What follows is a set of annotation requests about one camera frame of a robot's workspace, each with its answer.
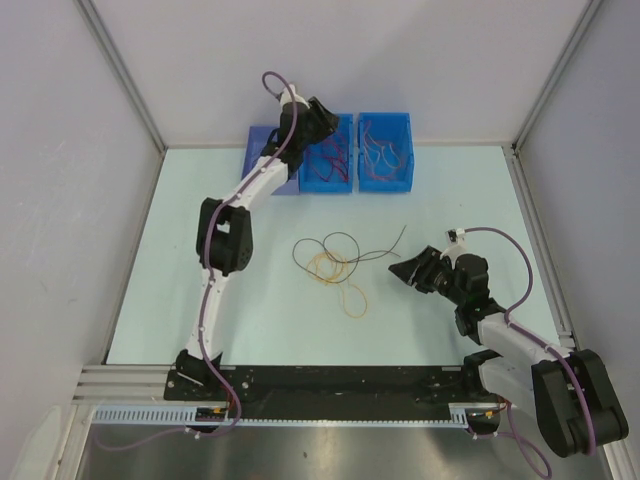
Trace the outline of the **front aluminium rail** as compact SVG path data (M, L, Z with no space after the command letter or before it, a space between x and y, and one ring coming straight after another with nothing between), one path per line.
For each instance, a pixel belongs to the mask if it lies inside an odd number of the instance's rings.
M168 365L87 365L76 385L76 404L156 404L164 401Z

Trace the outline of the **blue bin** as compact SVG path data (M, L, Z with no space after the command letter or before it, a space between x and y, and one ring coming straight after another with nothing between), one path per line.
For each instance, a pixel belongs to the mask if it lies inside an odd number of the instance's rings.
M299 169L299 190L304 194L350 194L353 191L352 114L339 114L338 130L328 139L311 145Z
M360 192L412 190L415 157L408 113L361 112L357 140Z

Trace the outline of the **right aluminium frame post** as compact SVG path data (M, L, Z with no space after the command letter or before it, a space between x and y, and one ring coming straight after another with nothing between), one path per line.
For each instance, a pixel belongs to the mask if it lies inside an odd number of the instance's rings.
M529 109L522 125L511 142L511 149L515 154L518 154L522 150L547 103L550 101L552 95L559 86L565 71L569 67L574 56L577 54L583 40L589 32L589 29L596 20L602 7L606 4L607 1L604 0L589 0L586 2L575 26L572 28L567 41L562 47L558 58L554 62L549 75L544 81L539 94L536 96L534 103Z

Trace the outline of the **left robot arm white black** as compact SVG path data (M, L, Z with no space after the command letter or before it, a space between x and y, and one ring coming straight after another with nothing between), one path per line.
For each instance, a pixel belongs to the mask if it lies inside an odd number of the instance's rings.
M176 358L177 374L197 398L214 397L221 376L214 361L221 357L223 294L253 255L251 211L285 185L299 170L305 150L336 132L339 117L315 97L280 100L279 127L241 183L222 199L205 199L200 207L196 253L202 267L202 301L186 348Z

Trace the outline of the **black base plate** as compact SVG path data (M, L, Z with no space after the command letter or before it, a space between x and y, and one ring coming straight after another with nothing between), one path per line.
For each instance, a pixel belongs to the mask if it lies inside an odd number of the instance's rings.
M453 404L494 404L460 366L228 366L244 420L448 420Z

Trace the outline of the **lavender plastic bin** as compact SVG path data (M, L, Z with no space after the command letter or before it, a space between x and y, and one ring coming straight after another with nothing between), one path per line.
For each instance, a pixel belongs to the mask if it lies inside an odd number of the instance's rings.
M262 149L271 137L271 133L277 130L275 126L252 125L249 127L245 157L241 178L244 179L254 168L261 155ZM295 173L286 184L273 192L274 195L297 196L300 193L298 174Z

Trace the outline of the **left aluminium frame post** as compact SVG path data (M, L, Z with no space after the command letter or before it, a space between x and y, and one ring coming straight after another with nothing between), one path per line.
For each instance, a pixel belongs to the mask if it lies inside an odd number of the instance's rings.
M91 0L73 0L72 3L78 10L116 82L119 84L155 149L160 155L164 155L167 145L95 2Z

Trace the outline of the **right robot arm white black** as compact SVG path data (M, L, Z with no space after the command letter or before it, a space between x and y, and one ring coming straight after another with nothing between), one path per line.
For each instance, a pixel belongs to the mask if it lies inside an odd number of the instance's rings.
M460 334L482 347L464 360L461 388L469 399L495 394L514 403L562 458L628 436L627 418L600 356L554 344L512 320L491 297L485 258L463 253L451 259L427 247L388 269L415 290L452 302Z

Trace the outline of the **blue bin right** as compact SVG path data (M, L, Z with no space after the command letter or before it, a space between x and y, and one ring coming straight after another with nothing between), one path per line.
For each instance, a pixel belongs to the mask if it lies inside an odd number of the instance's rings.
M415 157L408 113L361 112L357 140L360 192L412 190Z

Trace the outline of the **blue bin middle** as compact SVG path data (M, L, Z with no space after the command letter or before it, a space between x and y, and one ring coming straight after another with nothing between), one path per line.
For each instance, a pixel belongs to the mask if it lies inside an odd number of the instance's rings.
M328 139L311 145L299 169L299 190L304 194L350 194L353 191L352 114L339 114L338 130Z

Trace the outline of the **right aluminium table rail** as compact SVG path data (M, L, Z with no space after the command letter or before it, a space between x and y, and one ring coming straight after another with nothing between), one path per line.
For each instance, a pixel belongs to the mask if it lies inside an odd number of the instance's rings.
M579 341L521 159L513 146L503 146L502 151L518 198L545 295L551 307L560 344L576 349L579 347Z

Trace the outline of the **aluminium frame post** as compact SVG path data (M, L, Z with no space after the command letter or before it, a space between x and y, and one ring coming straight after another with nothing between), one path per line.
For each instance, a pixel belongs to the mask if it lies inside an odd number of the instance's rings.
M552 95L559 86L565 71L569 67L574 56L577 54L583 40L589 32L589 29L596 20L602 7L606 4L607 1L604 0L589 0L586 2L575 26L572 28L567 41L562 47L558 58L554 62L549 75L544 81L539 94L536 96L534 103L529 109L522 125L511 142L511 149L515 154L518 154L522 150L547 103L550 101Z
M167 145L95 2L91 0L73 0L72 3L78 10L116 82L119 84L155 149L160 155L164 155Z

